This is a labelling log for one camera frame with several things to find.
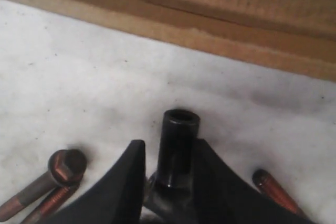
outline black metal part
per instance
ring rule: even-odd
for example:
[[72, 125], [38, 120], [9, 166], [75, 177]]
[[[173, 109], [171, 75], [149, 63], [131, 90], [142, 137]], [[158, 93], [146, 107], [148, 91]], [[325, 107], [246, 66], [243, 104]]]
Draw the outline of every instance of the black metal part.
[[145, 143], [133, 140], [89, 191], [39, 224], [138, 224], [144, 182]]
[[163, 186], [185, 188], [191, 178], [192, 143], [197, 138], [200, 117], [186, 110], [164, 113], [156, 181]]
[[199, 224], [312, 224], [259, 194], [211, 149], [193, 149], [193, 196]]
[[191, 191], [162, 186], [155, 182], [155, 173], [143, 205], [168, 223], [197, 224]]
[[174, 224], [196, 224], [192, 202], [192, 146], [200, 117], [186, 110], [164, 113], [157, 172], [144, 206]]

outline brown cardboard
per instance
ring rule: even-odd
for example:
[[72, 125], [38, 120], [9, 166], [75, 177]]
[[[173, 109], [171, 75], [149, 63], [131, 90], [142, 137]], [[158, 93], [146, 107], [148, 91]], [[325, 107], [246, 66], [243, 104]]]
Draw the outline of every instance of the brown cardboard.
[[336, 42], [248, 27], [144, 0], [11, 0], [184, 47], [336, 81]]

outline hex bolt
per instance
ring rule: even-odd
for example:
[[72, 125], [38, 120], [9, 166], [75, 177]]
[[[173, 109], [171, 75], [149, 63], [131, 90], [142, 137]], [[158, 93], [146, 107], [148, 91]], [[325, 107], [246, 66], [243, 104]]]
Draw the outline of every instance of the hex bolt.
[[56, 188], [20, 224], [35, 224], [52, 215], [77, 191], [78, 187], [79, 184]]
[[0, 206], [0, 222], [7, 221], [55, 187], [78, 184], [87, 167], [80, 150], [59, 150], [49, 159], [48, 171]]
[[308, 218], [298, 204], [267, 171], [263, 169], [255, 171], [252, 180], [262, 194], [294, 214]]

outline white cloth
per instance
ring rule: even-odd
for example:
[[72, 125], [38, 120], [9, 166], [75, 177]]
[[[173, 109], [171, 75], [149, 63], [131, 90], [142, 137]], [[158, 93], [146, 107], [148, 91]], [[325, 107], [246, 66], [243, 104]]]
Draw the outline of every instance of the white cloth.
[[163, 112], [186, 108], [244, 180], [265, 168], [314, 221], [336, 223], [335, 98], [331, 82], [0, 1], [0, 201], [62, 148], [90, 159], [76, 197], [132, 139], [146, 141], [150, 175]]

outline bolt thread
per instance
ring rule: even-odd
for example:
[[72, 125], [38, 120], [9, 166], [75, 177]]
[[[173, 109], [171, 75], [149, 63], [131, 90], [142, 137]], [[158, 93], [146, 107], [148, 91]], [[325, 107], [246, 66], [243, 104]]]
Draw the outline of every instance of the bolt thread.
[[20, 224], [34, 224], [56, 212], [78, 189], [79, 184], [52, 191]]
[[253, 174], [253, 182], [260, 192], [280, 206], [293, 212], [296, 215], [306, 217], [302, 209], [281, 187], [275, 178], [265, 170], [258, 170]]

